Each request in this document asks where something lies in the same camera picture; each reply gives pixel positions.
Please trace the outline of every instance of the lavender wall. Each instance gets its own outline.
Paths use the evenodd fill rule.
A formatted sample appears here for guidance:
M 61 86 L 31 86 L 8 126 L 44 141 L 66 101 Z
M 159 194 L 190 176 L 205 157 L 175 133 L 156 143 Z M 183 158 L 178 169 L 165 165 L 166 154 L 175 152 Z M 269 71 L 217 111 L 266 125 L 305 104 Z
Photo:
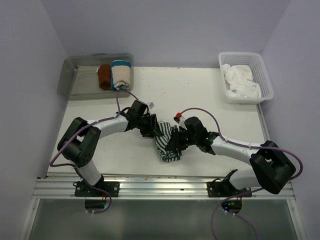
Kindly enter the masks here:
M 0 29 L 0 239 L 15 240 L 66 107 L 67 54 L 39 0 L 2 0 Z
M 304 162 L 292 184 L 310 240 L 320 238 L 319 9 L 319 0 L 292 0 L 263 51 L 275 91 L 263 112 L 272 139 Z
M 290 0 L 41 0 L 69 55 L 133 54 L 136 66 L 218 66 L 261 52 Z

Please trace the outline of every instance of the clear plastic container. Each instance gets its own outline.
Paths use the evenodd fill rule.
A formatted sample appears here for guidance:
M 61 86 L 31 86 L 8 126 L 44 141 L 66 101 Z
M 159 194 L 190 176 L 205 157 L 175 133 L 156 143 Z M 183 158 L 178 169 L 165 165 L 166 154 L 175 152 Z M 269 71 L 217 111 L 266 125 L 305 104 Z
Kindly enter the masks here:
M 131 91 L 134 87 L 134 58 L 129 53 L 99 53 L 84 56 L 69 56 L 64 60 L 57 92 L 68 100 L 90 100 L 115 98 L 116 90 L 103 90 L 99 87 L 97 69 L 114 60 L 131 63 Z
M 233 97 L 227 92 L 229 84 L 225 80 L 222 65 L 247 65 L 250 67 L 253 76 L 253 82 L 259 84 L 261 88 L 261 97 Z M 229 104 L 259 104 L 264 100 L 270 100 L 274 97 L 274 91 L 271 87 L 270 78 L 265 63 L 258 53 L 253 52 L 221 52 L 219 54 L 219 65 L 222 76 L 222 85 L 225 94 L 225 100 Z

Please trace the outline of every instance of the tabletop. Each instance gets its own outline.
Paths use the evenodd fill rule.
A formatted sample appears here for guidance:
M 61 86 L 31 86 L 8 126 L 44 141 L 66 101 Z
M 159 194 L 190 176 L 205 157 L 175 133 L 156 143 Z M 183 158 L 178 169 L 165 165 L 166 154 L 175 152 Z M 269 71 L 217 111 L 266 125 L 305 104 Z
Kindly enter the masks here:
M 218 120 L 222 134 L 249 143 L 263 143 L 264 134 L 256 105 L 228 104 L 224 99 L 222 78 L 218 68 L 134 67 L 132 93 L 145 103 L 153 102 L 151 112 L 158 121 L 175 124 L 173 117 L 184 109 L 197 107 L 211 112 Z M 121 97 L 121 109 L 130 107 L 134 98 Z M 69 101 L 55 144 L 76 117 L 96 120 L 115 115 L 116 100 Z M 198 117 L 208 131 L 216 132 L 212 118 L 201 111 L 188 111 L 186 118 Z M 201 152 L 190 146 L 181 159 L 162 162 L 152 138 L 143 138 L 138 129 L 115 133 L 99 140 L 93 161 L 103 174 L 156 176 L 225 176 L 233 169 L 248 169 L 238 160 Z M 67 163 L 60 156 L 55 163 Z M 72 167 L 49 167 L 48 172 L 71 173 Z

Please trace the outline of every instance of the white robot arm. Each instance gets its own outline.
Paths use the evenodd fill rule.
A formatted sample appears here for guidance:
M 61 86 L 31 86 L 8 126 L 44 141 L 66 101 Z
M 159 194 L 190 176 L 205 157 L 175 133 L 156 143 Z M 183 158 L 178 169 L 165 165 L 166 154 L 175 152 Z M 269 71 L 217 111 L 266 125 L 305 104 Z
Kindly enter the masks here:
M 161 136 L 155 114 L 145 113 L 148 106 L 140 101 L 134 101 L 127 111 L 121 111 L 115 119 L 104 121 L 88 127 L 75 138 L 62 152 L 76 167 L 76 171 L 92 186 L 105 189 L 104 178 L 92 161 L 98 140 L 114 133 L 126 132 L 137 128 L 143 137 Z M 74 119 L 60 140 L 58 150 L 82 127 L 96 122 Z M 263 187 L 273 194 L 278 194 L 295 173 L 295 166 L 281 151 L 253 149 L 250 143 L 237 141 L 249 146 L 241 147 L 229 143 L 216 132 L 208 132 L 197 117 L 190 117 L 183 122 L 183 127 L 173 129 L 171 139 L 166 146 L 167 151 L 178 152 L 188 146 L 196 145 L 202 152 L 212 155 L 228 156 L 252 166 L 248 170 L 233 170 L 222 181 L 212 182 L 215 191 L 222 196 L 232 196 L 239 191 L 251 187 Z M 278 147 L 272 141 L 253 146 Z

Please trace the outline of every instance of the striped cloth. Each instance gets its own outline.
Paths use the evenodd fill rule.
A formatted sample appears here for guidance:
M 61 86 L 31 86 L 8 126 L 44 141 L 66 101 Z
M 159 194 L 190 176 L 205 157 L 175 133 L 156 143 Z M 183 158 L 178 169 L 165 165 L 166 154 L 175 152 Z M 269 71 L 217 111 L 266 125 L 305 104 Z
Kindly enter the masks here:
M 177 128 L 177 126 L 171 127 L 169 122 L 159 122 L 159 128 L 163 134 L 163 136 L 155 136 L 154 142 L 156 145 L 156 150 L 160 155 L 160 158 L 163 162 L 173 162 L 180 160 L 180 156 L 182 155 L 181 151 L 173 152 L 173 151 L 166 151 L 165 147 L 170 141 L 171 138 L 171 131 L 172 129 Z

